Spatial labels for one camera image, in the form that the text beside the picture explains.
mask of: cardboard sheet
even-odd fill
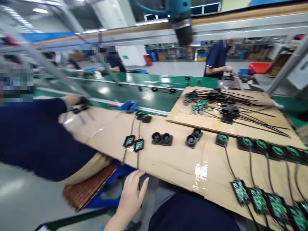
[[[269,125],[286,128],[286,129],[281,129],[281,128],[278,128],[278,129],[288,134],[290,138],[281,136],[279,134],[274,134],[268,131],[264,131],[263,129],[268,130],[268,128],[252,123],[252,122],[249,122],[249,121],[246,121],[246,120],[243,120],[241,118],[237,118],[235,121],[243,123],[243,124],[247,124],[249,126],[258,127],[259,129],[251,128],[251,127],[241,125],[241,124],[236,124],[236,123],[233,123],[233,124],[223,123],[221,122],[220,119],[215,117],[215,116],[218,116],[218,117],[222,116],[218,111],[206,110],[206,112],[208,113],[205,113],[204,115],[192,114],[192,104],[190,103],[188,106],[185,106],[183,104],[183,100],[185,99],[186,93],[189,93],[197,89],[210,90],[210,88],[203,88],[203,87],[186,87],[186,89],[183,91],[183,93],[181,94],[177,102],[175,103],[174,107],[172,108],[170,114],[168,115],[167,121],[178,123],[178,124],[183,124],[187,126],[192,126],[192,127],[199,127],[201,129],[216,132],[216,133],[227,133],[232,136],[240,136],[240,137],[247,136],[247,137],[256,138],[256,139],[263,139],[265,141],[272,142],[275,144],[291,145],[291,146],[295,146],[298,148],[304,148],[301,140],[299,139],[295,131],[291,128],[287,119],[274,106],[272,99],[270,99],[266,93],[251,92],[251,91],[223,90],[224,92],[229,92],[229,93],[234,92],[237,94],[252,96],[254,100],[257,100],[257,101],[254,101],[254,103],[258,105],[273,106],[265,110],[262,110],[260,112],[273,115],[275,117],[269,117],[269,116],[255,113],[255,112],[252,112],[252,113],[245,112],[245,116],[253,116]],[[220,106],[216,104],[212,104],[212,103],[209,103],[209,106],[220,108]],[[240,111],[247,111],[247,109],[249,110],[262,109],[262,107],[249,107],[249,106],[245,106],[241,104],[236,104],[235,106],[242,107],[243,109],[240,108],[239,109]]]
[[[89,112],[95,121],[82,112],[81,116],[86,121],[86,124],[83,125],[78,116],[69,113],[65,127],[80,142],[115,159],[123,160],[125,151],[123,142],[125,137],[130,135],[134,115],[98,107],[91,107]],[[59,121],[63,121],[63,115],[59,117]],[[139,121],[135,120],[133,135],[136,137],[139,135],[138,127]],[[153,116],[149,124],[141,123],[140,135],[144,139],[144,150],[140,151],[139,169],[171,184],[194,191],[222,207],[251,219],[247,208],[238,204],[231,188],[230,182],[233,181],[233,178],[224,148],[215,144],[217,134],[204,131],[195,149],[191,149],[184,143],[192,130],[191,127],[167,122],[164,117],[160,116]],[[173,135],[172,146],[151,144],[151,136],[154,132]],[[235,138],[230,138],[227,151],[235,175],[243,179],[248,187],[251,187],[249,153],[237,149]],[[270,192],[266,158],[263,155],[252,153],[252,162],[255,183],[266,192]],[[137,154],[133,152],[132,148],[127,151],[125,163],[132,167],[137,166]],[[294,182],[295,164],[289,163],[289,166],[294,199],[300,201],[301,198]],[[287,204],[291,205],[286,164],[270,160],[270,170],[275,191],[286,199]],[[303,193],[308,191],[307,181],[304,177],[307,174],[308,167],[301,165],[298,181]],[[250,209],[256,221],[265,225],[263,216],[258,216],[252,205],[250,205]],[[281,229],[272,219],[268,218],[268,220],[271,229]]]

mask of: forearm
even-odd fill
[[[116,212],[116,214],[108,221],[104,228],[104,231],[124,231],[128,226],[130,220],[121,213]]]
[[[207,74],[217,74],[219,72],[223,72],[225,69],[225,67],[214,67],[214,68],[211,68],[209,66],[206,67],[206,73]]]

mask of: hand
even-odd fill
[[[228,72],[228,73],[234,72],[233,67],[226,66],[226,69],[227,69],[226,72]]]
[[[117,213],[126,221],[131,221],[138,212],[147,191],[149,177],[145,179],[139,191],[138,183],[144,172],[136,170],[125,180]]]

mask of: blue tool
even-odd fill
[[[159,16],[170,15],[169,21],[172,28],[176,32],[179,45],[181,47],[188,46],[193,40],[192,19],[191,19],[191,0],[166,0],[162,1],[162,7],[165,10],[153,10],[141,5],[138,0],[134,0],[135,4],[144,12],[156,14]]]

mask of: hair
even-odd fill
[[[107,49],[106,49],[106,48],[100,48],[100,49],[99,49],[99,52],[100,52],[100,53],[106,53],[106,52],[107,52]]]

